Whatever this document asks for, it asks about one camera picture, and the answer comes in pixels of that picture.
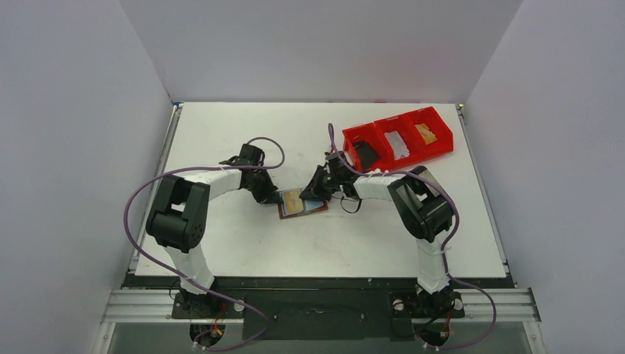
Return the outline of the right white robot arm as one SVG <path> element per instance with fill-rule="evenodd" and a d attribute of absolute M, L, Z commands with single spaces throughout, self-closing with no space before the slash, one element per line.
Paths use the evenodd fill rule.
<path fill-rule="evenodd" d="M 337 192 L 355 201 L 390 201 L 417 244 L 417 308 L 433 315 L 444 307 L 442 291 L 450 287 L 447 244 L 458 230 L 458 210 L 430 171 L 418 166 L 410 171 L 357 171 L 344 154 L 328 153 L 318 165 L 300 198 L 329 201 Z"/>

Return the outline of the brown leather card holder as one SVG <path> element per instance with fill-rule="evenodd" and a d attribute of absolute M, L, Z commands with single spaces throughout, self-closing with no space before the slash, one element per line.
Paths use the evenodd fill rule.
<path fill-rule="evenodd" d="M 300 197 L 301 192 L 302 188 L 279 191 L 279 195 L 282 198 L 282 203 L 278 205 L 278 213 L 281 220 L 326 212 L 328 210 L 326 201 L 316 198 L 302 199 Z"/>

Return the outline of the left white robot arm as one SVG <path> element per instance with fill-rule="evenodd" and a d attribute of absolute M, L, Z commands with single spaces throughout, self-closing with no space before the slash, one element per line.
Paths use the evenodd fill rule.
<path fill-rule="evenodd" d="M 264 150 L 246 143 L 237 156 L 220 162 L 215 169 L 186 177 L 175 172 L 159 183 L 146 233 L 164 248 L 175 270 L 182 273 L 181 288 L 193 295 L 190 305 L 202 317 L 215 315 L 220 307 L 220 297 L 213 291 L 215 276 L 200 245 L 206 232 L 209 202 L 229 192 L 247 190 L 258 204 L 282 204 L 264 162 Z"/>

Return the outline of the black VIP card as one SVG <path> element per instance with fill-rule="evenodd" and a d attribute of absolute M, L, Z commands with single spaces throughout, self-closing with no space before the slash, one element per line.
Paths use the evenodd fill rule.
<path fill-rule="evenodd" d="M 357 160 L 360 163 L 360 170 L 367 171 L 380 160 L 379 154 L 367 141 L 358 141 L 353 143 Z"/>

